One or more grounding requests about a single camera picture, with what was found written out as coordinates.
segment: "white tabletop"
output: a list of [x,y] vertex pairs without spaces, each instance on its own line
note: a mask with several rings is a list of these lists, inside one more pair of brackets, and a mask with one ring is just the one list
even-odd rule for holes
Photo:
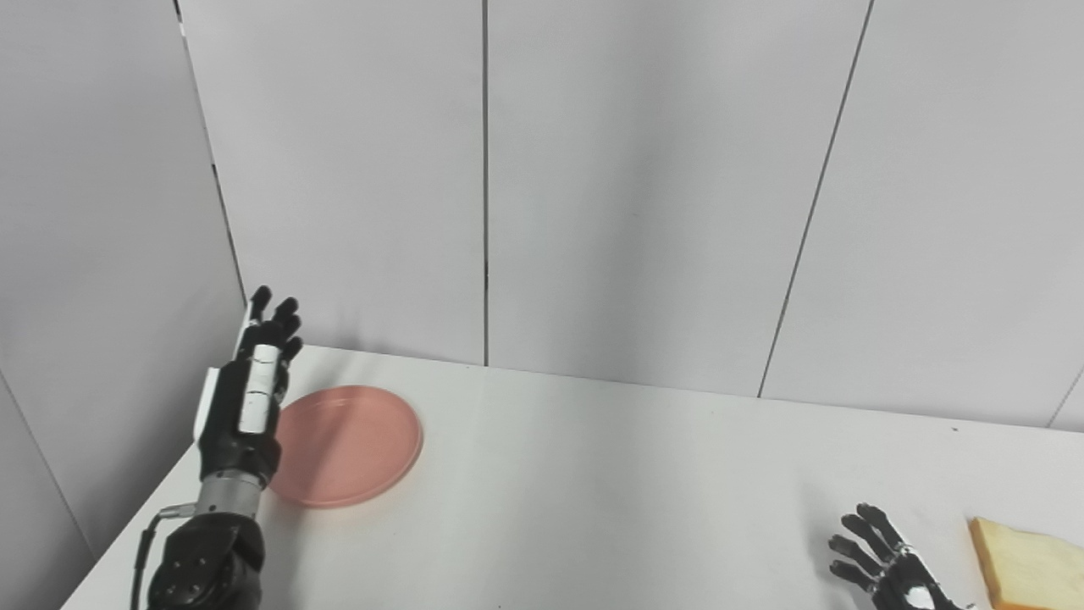
[[[264,493],[261,610],[867,608],[826,568],[859,502],[979,608],[969,517],[1084,544],[1081,434],[323,348],[301,352],[286,402],[339,385],[402,397],[422,455],[353,507]],[[195,499],[197,473],[189,450],[66,610],[128,607],[139,531]]]

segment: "pink plate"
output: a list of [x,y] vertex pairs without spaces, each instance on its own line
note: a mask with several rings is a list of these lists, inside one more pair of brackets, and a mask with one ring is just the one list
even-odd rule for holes
[[340,386],[302,397],[282,411],[282,444],[271,489],[315,507],[376,496],[410,470],[422,450],[414,410],[387,390]]

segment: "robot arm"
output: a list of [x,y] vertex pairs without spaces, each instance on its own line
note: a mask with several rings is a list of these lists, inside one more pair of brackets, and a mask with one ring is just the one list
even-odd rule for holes
[[[249,302],[233,361],[219,371],[198,437],[199,497],[159,517],[192,518],[166,538],[151,581],[151,610],[255,610],[260,602],[263,537],[256,523],[260,493],[279,468],[274,440],[289,363],[301,350],[297,300],[287,298],[269,321],[271,290],[260,286]],[[145,557],[153,525],[144,533]],[[133,590],[138,605],[139,571]]]

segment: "robotic hand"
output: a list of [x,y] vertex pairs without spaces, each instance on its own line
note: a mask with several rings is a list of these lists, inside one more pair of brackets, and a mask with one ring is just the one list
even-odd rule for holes
[[836,534],[828,541],[828,546],[854,563],[837,560],[829,570],[869,593],[877,610],[975,608],[971,605],[962,609],[945,597],[941,585],[915,549],[903,541],[881,509],[860,504],[856,515],[846,515],[841,521],[844,528],[869,545],[877,559],[869,557],[854,541]]
[[294,337],[301,326],[297,300],[283,300],[264,321],[270,300],[267,286],[253,295],[233,361],[205,388],[205,393],[214,390],[197,443],[199,497],[194,505],[164,509],[143,533],[133,609],[154,527],[171,517],[192,518],[166,538],[162,564],[147,592],[150,609],[256,610],[259,606],[264,553],[256,509],[279,468],[282,449],[274,439],[279,405],[289,382],[289,363],[301,350],[300,338]]

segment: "black cable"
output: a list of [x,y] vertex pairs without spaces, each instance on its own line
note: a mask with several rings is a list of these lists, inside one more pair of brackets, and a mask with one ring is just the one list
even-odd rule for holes
[[139,610],[139,594],[143,584],[143,569],[146,568],[146,558],[151,554],[151,543],[154,542],[154,530],[162,521],[160,515],[155,515],[151,519],[151,524],[143,530],[139,538],[139,549],[136,551],[136,574],[132,576],[132,602],[131,610]]

